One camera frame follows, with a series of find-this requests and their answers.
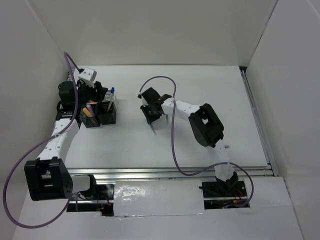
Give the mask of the light blue pen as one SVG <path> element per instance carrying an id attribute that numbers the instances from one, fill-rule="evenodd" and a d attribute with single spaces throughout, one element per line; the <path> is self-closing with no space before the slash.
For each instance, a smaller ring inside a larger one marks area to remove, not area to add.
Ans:
<path id="1" fill-rule="evenodd" d="M 156 135 L 157 135 L 157 133 L 156 133 L 155 128 L 153 127 L 153 124 L 152 124 L 152 123 L 150 123 L 149 125 L 150 125 L 150 128 L 151 128 L 151 130 L 152 130 L 153 134 L 156 136 Z"/>

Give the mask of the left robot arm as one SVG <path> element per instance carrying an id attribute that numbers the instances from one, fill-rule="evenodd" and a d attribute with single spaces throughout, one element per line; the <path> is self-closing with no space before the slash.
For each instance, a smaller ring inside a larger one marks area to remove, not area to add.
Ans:
<path id="1" fill-rule="evenodd" d="M 83 108 L 91 101 L 99 103 L 104 100 L 108 89 L 98 81 L 88 85 L 80 79 L 76 86 L 74 89 L 72 81 L 64 81 L 58 85 L 60 100 L 56 106 L 53 138 L 35 160 L 28 160 L 24 165 L 33 201 L 68 199 L 76 193 L 92 200 L 99 193 L 93 175 L 71 176 L 65 161 L 71 143 L 80 129 L 81 118 L 85 117 Z"/>

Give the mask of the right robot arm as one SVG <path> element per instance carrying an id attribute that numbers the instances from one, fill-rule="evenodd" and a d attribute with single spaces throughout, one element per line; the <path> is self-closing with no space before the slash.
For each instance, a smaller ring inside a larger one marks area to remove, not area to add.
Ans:
<path id="1" fill-rule="evenodd" d="M 218 190 L 223 196 L 230 196 L 236 189 L 239 178 L 229 162 L 224 144 L 224 126 L 218 115 L 208 103 L 195 105 L 174 99 L 169 94 L 160 95 L 152 87 L 138 94 L 142 100 L 142 110 L 146 121 L 151 125 L 162 115 L 177 117 L 190 124 L 198 144 L 205 147 L 213 160 Z"/>

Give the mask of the purple pink highlighter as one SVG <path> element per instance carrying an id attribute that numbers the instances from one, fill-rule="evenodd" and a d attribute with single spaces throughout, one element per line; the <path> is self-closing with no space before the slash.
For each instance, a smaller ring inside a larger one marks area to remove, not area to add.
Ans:
<path id="1" fill-rule="evenodd" d="M 95 111 L 94 111 L 92 105 L 87 104 L 87 105 L 86 105 L 86 108 L 87 108 L 88 111 L 90 112 L 90 115 L 91 115 L 92 117 L 94 117 L 94 116 L 95 116 Z"/>

